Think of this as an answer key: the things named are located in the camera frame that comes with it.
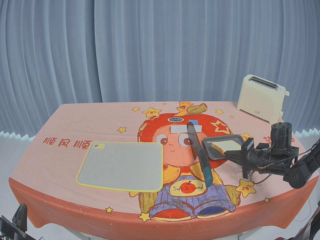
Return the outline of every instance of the cutting board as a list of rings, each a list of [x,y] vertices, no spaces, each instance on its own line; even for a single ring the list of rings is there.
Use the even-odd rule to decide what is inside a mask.
[[[163,186],[163,147],[157,142],[94,141],[76,181],[98,189],[158,192]]]

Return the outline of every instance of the red chinese characters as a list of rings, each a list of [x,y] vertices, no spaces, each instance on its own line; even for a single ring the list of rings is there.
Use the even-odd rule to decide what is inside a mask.
[[[69,142],[70,142],[70,139],[68,139],[68,138],[63,138],[63,139],[61,139],[61,142],[59,143],[58,147],[59,147],[59,146],[65,146],[65,147],[67,148]]]
[[[53,137],[46,138],[42,143],[53,145],[56,142],[56,139],[57,138],[53,138]]]
[[[91,142],[91,140],[82,140],[82,141],[77,140],[74,143],[73,147],[87,149],[90,146],[90,142]]]
[[[263,139],[266,141],[266,143],[269,143],[271,145],[271,137],[263,137]]]

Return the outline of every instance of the cartoon character print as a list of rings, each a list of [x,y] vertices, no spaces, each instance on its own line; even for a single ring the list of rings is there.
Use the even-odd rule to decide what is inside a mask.
[[[157,193],[130,192],[131,197],[138,195],[142,213],[149,214],[152,219],[170,222],[213,218],[232,213],[240,205],[241,193],[236,191],[236,186],[224,185],[214,171],[226,160],[210,161],[214,181],[206,188],[199,160],[193,158],[188,134],[183,130],[171,133],[172,125],[182,126],[189,120],[196,120],[202,126],[201,132],[197,133],[200,142],[208,136],[226,135],[226,131],[217,131],[217,122],[224,126],[226,124],[216,117],[202,114],[207,110],[206,104],[192,105],[183,102],[183,110],[178,109],[180,115],[160,114],[144,121],[139,128],[139,142],[158,142],[163,145],[162,189]]]

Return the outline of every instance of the table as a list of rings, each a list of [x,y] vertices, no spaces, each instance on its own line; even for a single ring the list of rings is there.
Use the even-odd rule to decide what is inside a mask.
[[[272,175],[254,185],[241,167],[211,161],[214,184],[193,192],[182,181],[201,186],[198,159],[188,139],[170,133],[172,124],[197,120],[206,136],[241,134],[255,145],[270,141],[271,126],[234,102],[134,102],[65,104],[45,123],[9,179],[19,203],[37,228],[55,223],[70,230],[110,239],[209,240],[261,226],[286,228],[316,182],[315,172],[301,189]],[[163,181],[158,193],[132,193],[80,186],[76,176],[91,142],[160,142]],[[292,145],[304,151],[292,135]],[[258,182],[266,175],[254,174]],[[173,186],[180,186],[177,194]]]

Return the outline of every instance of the red star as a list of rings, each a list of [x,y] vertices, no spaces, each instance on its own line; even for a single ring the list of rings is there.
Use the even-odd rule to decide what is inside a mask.
[[[229,127],[219,120],[211,122],[211,124],[216,127],[215,132],[230,134]]]

